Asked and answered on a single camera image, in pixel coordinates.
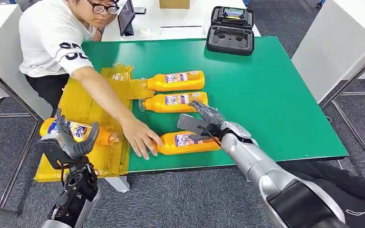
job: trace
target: open case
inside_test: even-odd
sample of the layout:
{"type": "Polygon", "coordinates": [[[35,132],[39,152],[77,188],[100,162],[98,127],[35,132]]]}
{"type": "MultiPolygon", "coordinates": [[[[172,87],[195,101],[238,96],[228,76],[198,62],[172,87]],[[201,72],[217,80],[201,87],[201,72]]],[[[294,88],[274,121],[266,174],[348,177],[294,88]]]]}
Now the open case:
{"type": "Polygon", "coordinates": [[[209,51],[249,56],[254,50],[254,11],[231,7],[213,8],[206,39],[209,51]]]}

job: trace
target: glasses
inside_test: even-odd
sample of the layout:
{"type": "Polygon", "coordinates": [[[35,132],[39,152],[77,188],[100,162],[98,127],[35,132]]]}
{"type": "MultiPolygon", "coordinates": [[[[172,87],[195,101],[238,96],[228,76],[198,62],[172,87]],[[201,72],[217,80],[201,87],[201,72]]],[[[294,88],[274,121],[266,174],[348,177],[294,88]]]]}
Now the glasses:
{"type": "Polygon", "coordinates": [[[114,3],[113,6],[105,6],[103,4],[96,4],[91,2],[90,0],[87,0],[87,2],[90,3],[90,5],[92,5],[93,7],[92,11],[97,14],[102,13],[104,10],[106,10],[108,14],[116,14],[117,10],[119,10],[119,6],[117,5],[118,1],[119,0],[112,1],[114,3]]]}

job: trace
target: white t-shirt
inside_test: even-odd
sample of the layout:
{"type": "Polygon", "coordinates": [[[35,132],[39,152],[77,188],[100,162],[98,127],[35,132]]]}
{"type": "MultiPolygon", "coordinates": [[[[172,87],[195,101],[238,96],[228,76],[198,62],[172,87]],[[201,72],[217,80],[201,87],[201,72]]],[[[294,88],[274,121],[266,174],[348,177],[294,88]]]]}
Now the white t-shirt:
{"type": "Polygon", "coordinates": [[[61,75],[92,66],[81,48],[96,28],[85,26],[64,0],[43,0],[28,8],[19,21],[23,63],[20,71],[30,77],[61,75]]]}

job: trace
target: short sleeve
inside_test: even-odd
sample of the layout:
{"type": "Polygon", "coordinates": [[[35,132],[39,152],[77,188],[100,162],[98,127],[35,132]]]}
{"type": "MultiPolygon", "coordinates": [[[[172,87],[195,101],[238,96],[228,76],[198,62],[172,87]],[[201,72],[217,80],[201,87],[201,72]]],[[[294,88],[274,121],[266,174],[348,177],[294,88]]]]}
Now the short sleeve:
{"type": "Polygon", "coordinates": [[[45,50],[69,75],[81,68],[92,67],[82,50],[83,36],[71,26],[49,26],[41,30],[41,41],[45,50]]]}

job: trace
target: black sleeve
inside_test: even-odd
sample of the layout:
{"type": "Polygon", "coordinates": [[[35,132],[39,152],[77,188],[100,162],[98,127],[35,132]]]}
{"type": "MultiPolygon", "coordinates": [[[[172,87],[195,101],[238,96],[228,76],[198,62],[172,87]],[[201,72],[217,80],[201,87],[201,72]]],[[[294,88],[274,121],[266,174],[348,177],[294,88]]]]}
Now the black sleeve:
{"type": "Polygon", "coordinates": [[[330,181],[350,195],[365,200],[365,178],[352,176],[349,171],[316,161],[285,161],[278,164],[290,173],[302,172],[313,178],[330,181]]]}

